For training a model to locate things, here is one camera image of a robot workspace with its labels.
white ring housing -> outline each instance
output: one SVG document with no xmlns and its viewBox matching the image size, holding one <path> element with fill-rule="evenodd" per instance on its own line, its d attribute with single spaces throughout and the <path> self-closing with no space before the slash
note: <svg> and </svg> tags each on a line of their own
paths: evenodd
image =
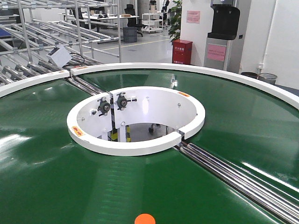
<svg viewBox="0 0 299 224">
<path fill-rule="evenodd" d="M 117 99 L 123 93 L 128 102 L 119 110 Z M 97 111 L 102 98 L 112 97 L 114 116 Z M 112 117 L 118 135 L 127 125 L 154 123 L 172 127 L 176 131 L 163 137 L 140 142 L 107 141 L 112 130 Z M 190 138 L 203 126 L 205 109 L 194 97 L 172 89 L 161 87 L 128 87 L 89 97 L 74 106 L 67 117 L 71 137 L 83 147 L 108 155 L 136 156 L 157 153 Z"/>
</svg>

trash can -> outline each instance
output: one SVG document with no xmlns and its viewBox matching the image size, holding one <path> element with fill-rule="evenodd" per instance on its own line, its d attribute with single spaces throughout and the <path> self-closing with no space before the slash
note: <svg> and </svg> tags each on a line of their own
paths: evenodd
<svg viewBox="0 0 299 224">
<path fill-rule="evenodd" d="M 257 79 L 257 74 L 254 73 L 254 72 L 245 71 L 245 72 L 241 72 L 241 75 L 242 75 L 242 76 L 247 76 L 247 77 L 250 77 L 250 78 Z"/>
<path fill-rule="evenodd" d="M 137 28 L 124 27 L 123 28 L 123 41 L 124 42 L 137 42 Z"/>
<path fill-rule="evenodd" d="M 258 80 L 261 80 L 263 82 L 269 83 L 274 85 L 276 82 L 277 76 L 273 75 L 271 73 L 261 73 L 258 74 Z"/>
</svg>

green conveyor belt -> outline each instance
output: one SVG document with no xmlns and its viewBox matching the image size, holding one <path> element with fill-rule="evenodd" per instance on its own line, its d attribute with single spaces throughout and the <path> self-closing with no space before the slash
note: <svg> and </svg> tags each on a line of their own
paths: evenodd
<svg viewBox="0 0 299 224">
<path fill-rule="evenodd" d="M 298 198 L 299 112 L 281 100 L 234 82 L 171 70 L 82 77 L 113 90 L 169 88 L 174 75 L 175 89 L 206 109 L 205 125 L 190 142 Z M 87 97 L 58 80 L 0 99 L 0 224 L 133 224 L 141 213 L 157 224 L 282 223 L 174 149 L 115 157 L 79 146 L 68 134 L 66 117 Z"/>
</svg>

cable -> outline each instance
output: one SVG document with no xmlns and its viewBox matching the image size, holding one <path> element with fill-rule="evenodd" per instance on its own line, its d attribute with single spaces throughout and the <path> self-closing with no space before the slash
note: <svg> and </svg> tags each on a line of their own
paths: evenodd
<svg viewBox="0 0 299 224">
<path fill-rule="evenodd" d="M 65 67 L 68 67 L 68 66 L 76 66 L 76 65 L 84 64 L 85 58 L 82 55 L 77 54 L 77 53 L 70 53 L 70 55 L 79 55 L 83 59 L 83 62 L 80 62 L 80 63 L 77 63 L 77 64 L 66 64 L 66 65 L 62 66 L 62 68 L 65 68 Z"/>
</svg>

orange ball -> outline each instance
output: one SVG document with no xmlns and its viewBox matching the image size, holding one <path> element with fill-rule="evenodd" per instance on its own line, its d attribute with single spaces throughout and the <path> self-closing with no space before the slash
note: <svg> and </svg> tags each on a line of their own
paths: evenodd
<svg viewBox="0 0 299 224">
<path fill-rule="evenodd" d="M 141 214 L 135 219 L 135 224 L 156 224 L 153 216 L 150 214 Z"/>
</svg>

